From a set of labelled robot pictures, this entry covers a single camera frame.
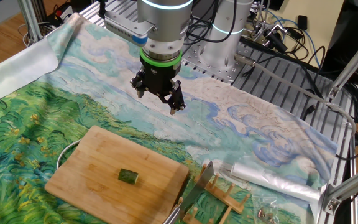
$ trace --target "knife blade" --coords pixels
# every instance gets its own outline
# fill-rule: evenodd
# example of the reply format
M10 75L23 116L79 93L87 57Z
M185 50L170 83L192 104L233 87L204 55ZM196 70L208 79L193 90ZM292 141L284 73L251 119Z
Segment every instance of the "knife blade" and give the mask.
M169 215L169 217L164 221L163 224L171 224L176 221L178 217L183 219L185 217L187 210L195 202L195 200L200 196L200 194L205 190L206 185L214 174L214 167L212 161L206 166L204 172L200 175L196 185L190 190L189 194L183 199L179 207L175 208L174 211Z

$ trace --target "wooden cutting board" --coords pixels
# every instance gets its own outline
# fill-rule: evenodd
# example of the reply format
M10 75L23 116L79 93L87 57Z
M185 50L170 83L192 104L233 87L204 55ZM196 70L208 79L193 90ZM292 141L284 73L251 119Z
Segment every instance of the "wooden cutting board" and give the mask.
M139 174L135 185L117 179L121 168ZM93 126L45 189L108 223L161 224L188 173L183 164Z

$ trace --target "plastic bag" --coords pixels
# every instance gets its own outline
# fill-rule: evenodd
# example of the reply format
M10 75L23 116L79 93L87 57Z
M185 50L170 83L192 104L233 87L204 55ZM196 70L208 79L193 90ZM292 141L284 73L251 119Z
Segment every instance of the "plastic bag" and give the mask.
M252 196L255 224L279 224L275 197Z

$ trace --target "green ring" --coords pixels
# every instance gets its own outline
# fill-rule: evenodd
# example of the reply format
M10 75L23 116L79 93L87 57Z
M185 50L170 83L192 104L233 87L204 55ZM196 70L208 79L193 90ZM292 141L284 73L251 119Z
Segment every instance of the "green ring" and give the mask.
M153 61L151 59L149 59L143 52L143 49L140 48L140 57L147 63L153 65L153 66L156 66L156 67L162 67L162 68L165 68L165 67L169 67L169 66L173 66L173 65L176 65L177 63L180 63L181 62L181 50L179 52L179 56L173 60L173 61L170 61L170 62L156 62L156 61Z

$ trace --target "metal table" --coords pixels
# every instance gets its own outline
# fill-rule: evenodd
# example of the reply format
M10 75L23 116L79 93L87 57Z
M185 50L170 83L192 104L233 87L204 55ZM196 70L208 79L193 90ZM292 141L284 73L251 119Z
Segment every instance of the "metal table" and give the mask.
M106 3L106 10L114 11L133 22L137 21L137 4L135 1L109 0ZM80 14L92 23L105 27L103 19L98 16L98 12L99 3L96 2L84 9ZM186 53L191 54L191 50L189 51L189 48L190 46L188 45L183 46L182 50L184 55L186 55ZM242 44L239 44L237 50L240 51L241 54L244 54L245 56L248 56L256 61L261 61L265 58L271 57L270 54L263 53ZM186 57L183 57L183 65L190 66L200 72L210 73L210 71L203 70L195 64L186 61ZM273 71L275 74L304 89L311 88L311 85L306 79L305 72L302 70L300 65L296 63L276 57L262 63L262 65L270 71ZM222 82L231 82L228 85L232 85L240 90L246 91L254 96L273 103L289 111L298 118L303 117L305 110L309 106L316 105L316 110L309 114L305 121L323 135L336 142L339 146L337 150L339 155L347 157L349 151L351 155L354 155L354 139L351 137L351 128L349 127L346 119L344 119L341 115L330 111L326 106L317 103L316 100L309 99L299 91L282 84L268 75L265 75L260 70L255 69L249 75L243 75L250 69L251 68L247 65L240 66L240 69L237 69L238 72L235 75L228 75L228 78L222 78L222 75L218 77L217 74L214 75L212 73L210 73L210 75L221 80ZM309 73L314 79L316 74L311 71L309 71ZM318 76L316 79L316 85L320 90L322 90L323 95L326 93L330 84L332 84L332 81L327 78ZM345 89L342 89L338 93L333 103L340 105L351 116L354 115L352 96ZM337 186L343 182L345 165L345 161L335 159L331 171L331 180L329 181L330 184ZM350 166L350 175L352 177L356 174L356 163L354 160L350 162ZM356 214L356 201L353 201L351 206L352 223L357 223ZM329 215L322 210L318 223L333 222L334 216Z

